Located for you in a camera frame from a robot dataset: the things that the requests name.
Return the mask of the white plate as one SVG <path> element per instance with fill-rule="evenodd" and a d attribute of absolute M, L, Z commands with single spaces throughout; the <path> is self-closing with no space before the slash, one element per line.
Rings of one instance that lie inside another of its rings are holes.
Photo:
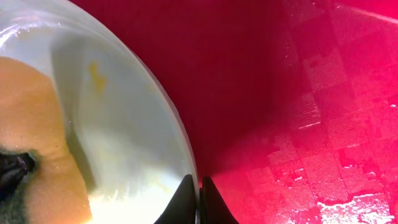
<path fill-rule="evenodd" d="M 95 223 L 154 223 L 196 176 L 178 112 L 153 73 L 70 1 L 1 0 L 1 55 L 55 85 Z"/>

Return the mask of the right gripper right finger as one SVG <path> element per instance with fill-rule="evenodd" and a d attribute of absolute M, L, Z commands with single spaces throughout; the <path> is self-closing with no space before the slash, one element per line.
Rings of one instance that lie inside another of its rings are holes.
<path fill-rule="evenodd" d="M 203 178 L 200 189 L 200 223 L 201 224 L 238 224 L 228 209 L 211 177 Z"/>

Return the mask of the yellow green sponge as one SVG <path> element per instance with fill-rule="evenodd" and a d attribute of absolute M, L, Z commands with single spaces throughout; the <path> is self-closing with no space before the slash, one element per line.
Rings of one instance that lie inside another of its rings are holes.
<path fill-rule="evenodd" d="M 86 223 L 88 193 L 70 153 L 63 114 L 51 79 L 1 58 L 1 152 L 28 153 L 34 170 L 1 204 L 1 223 Z"/>

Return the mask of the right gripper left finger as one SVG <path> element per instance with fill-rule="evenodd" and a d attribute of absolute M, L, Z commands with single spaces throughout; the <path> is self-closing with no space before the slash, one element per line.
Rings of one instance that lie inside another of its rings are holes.
<path fill-rule="evenodd" d="M 195 224 L 195 222 L 196 193 L 192 175 L 187 174 L 154 224 Z"/>

